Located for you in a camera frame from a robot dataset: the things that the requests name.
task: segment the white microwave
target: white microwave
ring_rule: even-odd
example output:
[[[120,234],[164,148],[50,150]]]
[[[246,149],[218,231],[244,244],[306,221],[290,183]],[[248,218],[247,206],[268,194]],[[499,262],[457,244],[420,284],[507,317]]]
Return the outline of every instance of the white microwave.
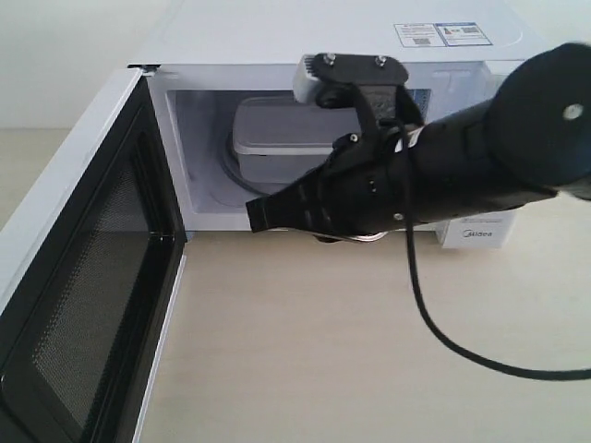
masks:
[[[239,103],[289,91],[302,54],[398,59],[429,121],[545,49],[494,0],[175,3],[0,233],[2,440],[139,439],[186,233],[249,230],[253,195],[216,152]],[[449,247],[500,245],[513,216],[428,229]],[[463,235],[479,229],[492,234]]]

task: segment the microwave top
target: microwave top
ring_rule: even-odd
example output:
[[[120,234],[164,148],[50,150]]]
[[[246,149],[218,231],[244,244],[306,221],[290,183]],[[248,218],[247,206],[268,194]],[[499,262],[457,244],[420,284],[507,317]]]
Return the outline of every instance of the microwave top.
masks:
[[[282,65],[327,52],[470,62],[547,49],[501,0],[177,0],[130,64]]]

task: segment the table surface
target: table surface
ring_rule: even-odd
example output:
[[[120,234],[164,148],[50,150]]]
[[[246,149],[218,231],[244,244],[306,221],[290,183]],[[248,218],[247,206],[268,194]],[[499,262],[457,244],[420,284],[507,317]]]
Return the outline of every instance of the table surface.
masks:
[[[0,132],[0,225],[66,131]],[[501,250],[417,238],[427,303],[462,345],[514,365],[591,365],[591,205],[530,205]],[[404,237],[201,233],[142,441],[583,442],[591,382],[499,375],[422,324]]]

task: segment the bolt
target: bolt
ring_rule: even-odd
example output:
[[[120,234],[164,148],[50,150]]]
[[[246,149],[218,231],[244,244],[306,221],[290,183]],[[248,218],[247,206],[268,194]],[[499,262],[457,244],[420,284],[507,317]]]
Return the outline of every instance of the bolt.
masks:
[[[384,67],[384,65],[386,65],[387,61],[388,61],[388,58],[386,58],[385,55],[378,55],[376,57],[376,65],[378,65],[379,67]]]
[[[564,120],[576,120],[581,115],[583,115],[583,111],[585,107],[582,104],[575,103],[567,106],[564,108],[564,112],[562,113],[562,117]]]
[[[327,53],[324,55],[324,63],[328,66],[334,65],[334,60],[336,60],[336,55],[333,53]]]

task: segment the container lid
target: container lid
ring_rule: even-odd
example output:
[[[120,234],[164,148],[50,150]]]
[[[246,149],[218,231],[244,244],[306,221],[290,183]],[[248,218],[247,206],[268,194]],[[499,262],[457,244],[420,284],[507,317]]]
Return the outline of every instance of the container lid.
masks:
[[[322,109],[293,96],[255,97],[236,110],[234,149],[242,155],[328,155],[334,140],[352,132],[359,132],[354,109]]]

